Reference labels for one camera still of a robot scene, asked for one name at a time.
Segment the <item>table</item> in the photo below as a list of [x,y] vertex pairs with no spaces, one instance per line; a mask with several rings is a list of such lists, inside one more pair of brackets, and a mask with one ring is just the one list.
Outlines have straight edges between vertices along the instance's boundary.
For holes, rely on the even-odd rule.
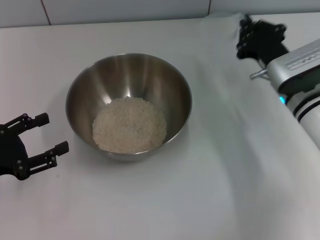
[[[288,26],[295,49],[320,38],[320,13],[254,16]],[[0,29],[0,123],[48,113],[21,135],[29,156],[67,140],[58,166],[0,181],[6,240],[306,240],[320,236],[320,152],[259,69],[235,58],[239,15]],[[179,141],[147,161],[108,161],[65,115],[76,76],[120,53],[173,64],[193,109]]]

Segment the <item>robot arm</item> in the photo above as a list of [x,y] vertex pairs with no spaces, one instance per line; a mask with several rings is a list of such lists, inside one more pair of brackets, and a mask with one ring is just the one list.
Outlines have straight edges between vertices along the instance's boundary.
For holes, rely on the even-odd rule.
[[69,152],[69,145],[64,141],[45,153],[28,157],[25,145],[19,134],[35,127],[48,124],[49,116],[46,113],[34,119],[26,113],[0,125],[0,175],[10,174],[18,180],[25,180],[30,175],[57,166],[56,156]]

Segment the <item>stainless steel bowl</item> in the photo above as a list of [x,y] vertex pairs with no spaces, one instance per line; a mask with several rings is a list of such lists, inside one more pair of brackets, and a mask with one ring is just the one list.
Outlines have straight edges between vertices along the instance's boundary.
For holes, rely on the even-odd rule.
[[[97,114],[112,100],[127,96],[143,98],[164,113],[167,134],[160,147],[120,154],[101,150],[94,142]],[[184,76],[168,62],[140,53],[109,56],[87,67],[72,83],[65,103],[73,131],[106,156],[122,161],[142,160],[168,144],[187,123],[191,108],[192,95]]]

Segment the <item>uncooked rice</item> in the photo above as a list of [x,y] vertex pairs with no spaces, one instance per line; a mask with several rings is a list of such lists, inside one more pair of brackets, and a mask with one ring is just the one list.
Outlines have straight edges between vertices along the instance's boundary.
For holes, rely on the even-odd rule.
[[93,122],[93,140],[102,150],[133,154],[155,149],[167,134],[164,114],[137,97],[118,98]]

